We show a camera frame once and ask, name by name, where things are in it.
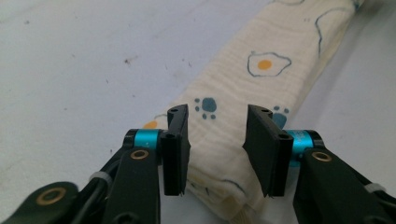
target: screw hole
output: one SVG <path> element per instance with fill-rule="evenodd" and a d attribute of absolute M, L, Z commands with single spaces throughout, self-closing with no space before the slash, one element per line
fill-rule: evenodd
<path fill-rule="evenodd" d="M 135 224 L 138 223 L 138 218 L 132 213 L 122 213 L 115 217 L 111 222 L 113 224 Z"/>
<path fill-rule="evenodd" d="M 134 160 L 143 160 L 149 155 L 149 152 L 146 150 L 137 150 L 131 153 L 131 158 Z"/>
<path fill-rule="evenodd" d="M 332 160 L 332 157 L 331 156 L 329 156 L 329 155 L 327 155 L 326 153 L 324 153 L 324 152 L 313 152 L 312 153 L 312 156 L 315 158 L 315 159 L 317 159 L 318 161 L 331 161 Z"/>
<path fill-rule="evenodd" d="M 64 188 L 53 188 L 53 189 L 48 189 L 44 192 L 42 192 L 36 199 L 36 203 L 39 205 L 50 205 L 53 203 L 57 203 L 60 201 L 64 195 L 66 194 L 66 189 Z"/>

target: blue metal spacer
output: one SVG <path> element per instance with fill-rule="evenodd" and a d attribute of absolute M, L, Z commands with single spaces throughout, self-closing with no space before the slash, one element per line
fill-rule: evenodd
<path fill-rule="evenodd" d="M 139 129 L 134 136 L 135 147 L 157 149 L 159 129 Z"/>
<path fill-rule="evenodd" d="M 314 147 L 311 135 L 305 130 L 286 130 L 293 138 L 293 150 L 291 152 L 290 166 L 300 166 L 299 159 L 309 147 Z"/>

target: blue dot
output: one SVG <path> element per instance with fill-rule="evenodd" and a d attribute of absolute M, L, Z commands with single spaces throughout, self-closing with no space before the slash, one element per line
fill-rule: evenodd
<path fill-rule="evenodd" d="M 215 112 L 218 106 L 213 98 L 205 98 L 202 101 L 202 109 L 207 112 Z"/>

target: white fabric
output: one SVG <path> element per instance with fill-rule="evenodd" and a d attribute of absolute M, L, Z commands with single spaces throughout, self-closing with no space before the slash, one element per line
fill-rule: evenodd
<path fill-rule="evenodd" d="M 188 189 L 231 223 L 251 223 L 263 207 L 242 145 L 248 104 L 283 127 L 335 53 L 361 1 L 278 0 L 241 30 L 167 108 L 188 104 Z M 147 128 L 166 129 L 159 114 Z"/>

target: white table surface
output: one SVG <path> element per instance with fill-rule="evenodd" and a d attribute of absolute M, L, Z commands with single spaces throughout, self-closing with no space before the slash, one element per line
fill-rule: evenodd
<path fill-rule="evenodd" d="M 0 220 L 56 181 L 80 188 L 269 1 L 0 0 Z M 396 196 L 396 1 L 369 0 L 286 129 Z M 262 223 L 297 223 L 285 198 Z M 189 192 L 163 223 L 226 223 Z"/>

